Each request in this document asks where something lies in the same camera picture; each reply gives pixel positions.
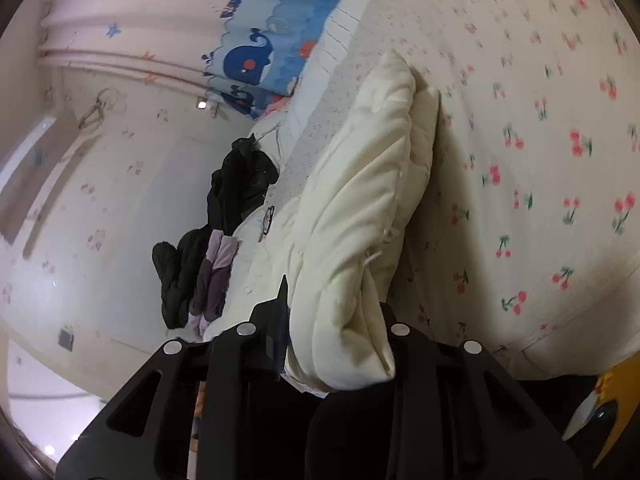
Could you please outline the cream white padded jacket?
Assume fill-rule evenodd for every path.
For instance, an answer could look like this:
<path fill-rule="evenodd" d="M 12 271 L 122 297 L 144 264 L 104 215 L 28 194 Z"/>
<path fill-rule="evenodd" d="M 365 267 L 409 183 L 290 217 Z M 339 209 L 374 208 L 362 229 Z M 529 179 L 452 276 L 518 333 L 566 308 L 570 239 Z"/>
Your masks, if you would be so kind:
<path fill-rule="evenodd" d="M 280 214 L 285 369 L 323 396 L 395 376 L 381 304 L 430 180 L 439 93 L 396 51 L 363 81 L 302 194 Z"/>

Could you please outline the purple lilac garment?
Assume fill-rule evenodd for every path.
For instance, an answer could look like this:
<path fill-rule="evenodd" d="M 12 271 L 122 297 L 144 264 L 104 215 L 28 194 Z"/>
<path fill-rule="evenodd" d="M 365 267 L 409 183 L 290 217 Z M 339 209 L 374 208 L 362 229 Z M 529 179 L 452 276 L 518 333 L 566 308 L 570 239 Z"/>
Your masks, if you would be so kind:
<path fill-rule="evenodd" d="M 189 306 L 188 327 L 198 338 L 203 338 L 208 326 L 224 312 L 231 266 L 238 248 L 236 237 L 221 230 L 210 234 Z"/>

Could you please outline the white quilted duvet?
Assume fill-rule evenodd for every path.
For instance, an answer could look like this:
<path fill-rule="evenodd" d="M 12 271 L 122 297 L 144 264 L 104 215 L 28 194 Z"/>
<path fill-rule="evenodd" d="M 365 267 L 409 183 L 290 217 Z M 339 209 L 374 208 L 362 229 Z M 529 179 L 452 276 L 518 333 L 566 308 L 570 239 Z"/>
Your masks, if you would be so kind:
<path fill-rule="evenodd" d="M 209 340 L 235 323 L 233 298 L 243 291 L 246 274 L 272 218 L 300 192 L 321 152 L 344 122 L 361 86 L 354 51 L 369 3 L 370 0 L 341 0 L 323 26 L 319 44 L 312 49 L 292 99 L 252 129 L 260 147 L 276 163 L 279 180 L 268 191 L 265 203 L 233 233 L 238 248 L 231 266 L 227 304 L 220 318 L 198 330 L 201 340 Z"/>

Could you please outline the yellow white toy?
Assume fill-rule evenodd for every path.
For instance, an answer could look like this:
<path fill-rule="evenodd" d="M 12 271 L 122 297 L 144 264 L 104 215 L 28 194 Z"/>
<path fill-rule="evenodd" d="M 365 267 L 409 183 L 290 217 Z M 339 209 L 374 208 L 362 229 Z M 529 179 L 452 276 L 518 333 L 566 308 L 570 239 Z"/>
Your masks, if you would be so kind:
<path fill-rule="evenodd" d="M 563 441 L 597 479 L 639 477 L 639 357 L 600 375 Z"/>

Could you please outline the white cherry print bedsheet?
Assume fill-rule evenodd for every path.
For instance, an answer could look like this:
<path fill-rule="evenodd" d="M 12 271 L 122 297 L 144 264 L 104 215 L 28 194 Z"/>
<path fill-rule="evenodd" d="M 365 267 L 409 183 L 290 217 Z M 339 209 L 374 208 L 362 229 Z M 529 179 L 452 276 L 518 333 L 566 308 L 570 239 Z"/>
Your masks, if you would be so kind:
<path fill-rule="evenodd" d="M 635 354 L 639 43 L 616 2 L 370 0 L 360 84 L 387 50 L 440 94 L 398 315 L 524 378 Z"/>

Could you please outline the black garment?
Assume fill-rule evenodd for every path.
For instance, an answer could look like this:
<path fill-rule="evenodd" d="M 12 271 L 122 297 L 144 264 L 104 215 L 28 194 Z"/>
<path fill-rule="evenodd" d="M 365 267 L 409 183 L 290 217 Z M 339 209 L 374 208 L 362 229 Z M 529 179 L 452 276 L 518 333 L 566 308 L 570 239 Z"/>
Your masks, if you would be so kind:
<path fill-rule="evenodd" d="M 207 221 L 174 246 L 159 242 L 152 263 L 160 279 L 160 312 L 170 330 L 193 323 L 204 330 L 221 316 L 238 249 L 235 229 L 259 206 L 279 173 L 254 136 L 233 141 L 222 166 L 212 173 Z"/>

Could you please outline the pink star print curtain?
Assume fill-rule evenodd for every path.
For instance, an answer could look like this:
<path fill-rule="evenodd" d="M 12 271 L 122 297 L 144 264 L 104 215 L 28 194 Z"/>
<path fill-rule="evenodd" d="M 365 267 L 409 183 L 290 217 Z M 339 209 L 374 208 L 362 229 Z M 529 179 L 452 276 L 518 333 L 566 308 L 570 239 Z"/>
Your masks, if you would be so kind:
<path fill-rule="evenodd" d="M 229 0 L 44 0 L 40 60 L 176 86 L 207 88 L 202 55 L 220 44 Z"/>

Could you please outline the blue whale print blanket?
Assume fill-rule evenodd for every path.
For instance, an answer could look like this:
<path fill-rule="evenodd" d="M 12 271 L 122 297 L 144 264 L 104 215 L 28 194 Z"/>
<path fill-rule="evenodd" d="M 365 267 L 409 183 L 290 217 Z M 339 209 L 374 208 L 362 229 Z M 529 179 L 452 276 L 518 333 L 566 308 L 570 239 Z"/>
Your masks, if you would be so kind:
<path fill-rule="evenodd" d="M 206 96 L 256 119 L 290 96 L 341 0 L 229 0 L 224 33 L 202 55 Z"/>

